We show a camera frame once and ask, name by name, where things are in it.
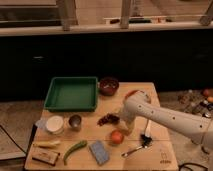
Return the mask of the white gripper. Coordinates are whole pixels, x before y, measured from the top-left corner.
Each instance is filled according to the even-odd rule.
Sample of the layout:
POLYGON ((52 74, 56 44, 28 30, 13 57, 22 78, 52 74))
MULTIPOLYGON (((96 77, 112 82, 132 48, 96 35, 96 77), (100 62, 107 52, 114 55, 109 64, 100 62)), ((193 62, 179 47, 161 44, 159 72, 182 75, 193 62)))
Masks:
POLYGON ((120 118, 125 122, 125 125, 127 127, 127 133, 131 134, 135 127, 135 118, 136 116, 132 113, 130 113, 127 109, 122 108, 120 110, 120 118))

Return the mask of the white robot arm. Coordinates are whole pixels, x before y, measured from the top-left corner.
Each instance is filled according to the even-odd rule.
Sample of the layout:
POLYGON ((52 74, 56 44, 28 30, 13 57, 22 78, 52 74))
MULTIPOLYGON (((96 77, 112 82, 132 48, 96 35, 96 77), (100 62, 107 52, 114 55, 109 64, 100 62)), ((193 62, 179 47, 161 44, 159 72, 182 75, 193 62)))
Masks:
POLYGON ((147 118, 213 150, 213 120, 152 105, 144 91, 128 93, 119 114, 126 123, 136 117, 147 118))

